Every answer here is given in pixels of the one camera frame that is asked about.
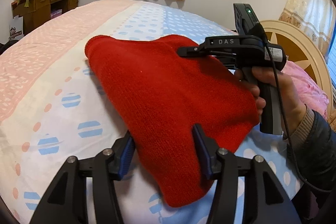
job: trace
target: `desk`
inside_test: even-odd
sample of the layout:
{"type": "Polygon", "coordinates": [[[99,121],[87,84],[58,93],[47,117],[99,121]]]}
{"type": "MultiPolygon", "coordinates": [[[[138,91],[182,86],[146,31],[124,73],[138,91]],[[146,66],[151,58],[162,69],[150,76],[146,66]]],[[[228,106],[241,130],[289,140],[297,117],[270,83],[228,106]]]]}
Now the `desk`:
{"type": "Polygon", "coordinates": [[[29,7],[25,3],[26,0],[12,3],[13,17],[23,16],[24,35],[49,21],[52,10],[62,9],[64,14],[78,7],[78,0],[29,0],[29,7]]]}

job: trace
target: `pink pillow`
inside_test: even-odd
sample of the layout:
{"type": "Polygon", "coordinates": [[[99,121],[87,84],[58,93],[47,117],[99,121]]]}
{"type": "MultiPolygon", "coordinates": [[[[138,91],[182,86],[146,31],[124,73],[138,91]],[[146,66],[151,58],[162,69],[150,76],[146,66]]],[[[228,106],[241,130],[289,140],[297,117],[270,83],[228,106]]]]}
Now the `pink pillow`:
{"type": "Polygon", "coordinates": [[[287,61],[282,70],[290,75],[299,93],[300,100],[311,109],[320,113],[327,119],[327,105],[329,99],[326,93],[314,82],[312,78],[298,65],[292,61],[287,61]]]}

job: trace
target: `patterned bedding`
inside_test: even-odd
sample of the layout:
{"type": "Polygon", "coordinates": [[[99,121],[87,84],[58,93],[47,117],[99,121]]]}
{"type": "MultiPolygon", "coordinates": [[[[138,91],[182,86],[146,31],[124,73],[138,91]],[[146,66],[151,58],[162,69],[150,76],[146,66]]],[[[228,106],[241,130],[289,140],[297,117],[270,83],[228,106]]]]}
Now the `patterned bedding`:
{"type": "MultiPolygon", "coordinates": [[[[20,223],[29,223],[44,191],[70,155],[95,156],[127,130],[88,67],[84,46],[93,36],[150,41],[179,34],[202,43],[234,35],[200,16],[152,3],[102,0],[79,7],[34,30],[0,57],[0,195],[20,223]]],[[[263,155],[289,197],[300,182],[288,167],[281,137],[257,128],[236,155],[263,155]]],[[[90,223],[95,223],[88,180],[90,223]]],[[[169,208],[135,154],[116,183],[126,224],[206,223],[215,184],[201,200],[169,208]]],[[[241,223],[244,180],[239,178],[236,222],[241,223]]]]}

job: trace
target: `finger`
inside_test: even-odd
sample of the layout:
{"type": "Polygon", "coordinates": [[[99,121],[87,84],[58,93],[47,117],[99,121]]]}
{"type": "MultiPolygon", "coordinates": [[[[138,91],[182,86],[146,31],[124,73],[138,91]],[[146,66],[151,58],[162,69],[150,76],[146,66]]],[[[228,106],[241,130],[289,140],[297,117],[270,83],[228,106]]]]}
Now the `finger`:
{"type": "Polygon", "coordinates": [[[243,80],[244,79],[244,74],[241,70],[235,70],[235,73],[234,73],[235,77],[238,78],[238,80],[243,80]]]}
{"type": "Polygon", "coordinates": [[[252,93],[254,97],[258,97],[260,95],[260,89],[257,85],[247,81],[242,81],[241,83],[252,93]]]}
{"type": "MultiPolygon", "coordinates": [[[[276,86],[274,72],[272,68],[269,67],[253,67],[252,74],[254,77],[266,84],[271,84],[272,86],[276,86]]],[[[277,71],[279,88],[285,89],[288,87],[292,87],[293,80],[289,75],[286,75],[280,71],[277,71]]]]}
{"type": "Polygon", "coordinates": [[[263,109],[266,106],[265,99],[258,97],[255,101],[255,105],[257,106],[257,109],[263,109]]]}

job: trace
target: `person's arm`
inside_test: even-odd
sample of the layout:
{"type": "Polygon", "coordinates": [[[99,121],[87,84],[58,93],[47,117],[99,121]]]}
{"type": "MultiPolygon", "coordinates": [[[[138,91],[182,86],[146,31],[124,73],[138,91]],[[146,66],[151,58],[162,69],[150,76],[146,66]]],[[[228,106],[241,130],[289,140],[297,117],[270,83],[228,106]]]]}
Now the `person's arm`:
{"type": "MultiPolygon", "coordinates": [[[[275,86],[272,68],[254,67],[252,73],[259,81],[275,86]]],[[[261,114],[266,102],[259,97],[259,88],[244,81],[240,70],[236,71],[235,75],[254,95],[258,112],[261,114]]],[[[278,72],[278,80],[289,134],[300,173],[315,187],[331,190],[336,185],[336,133],[331,130],[329,124],[320,114],[307,108],[300,101],[293,80],[289,75],[278,72]]],[[[284,134],[284,140],[288,143],[286,134],[284,134]]],[[[289,147],[287,147],[287,154],[289,160],[293,161],[289,147]]],[[[321,207],[328,194],[312,192],[321,207]]]]}

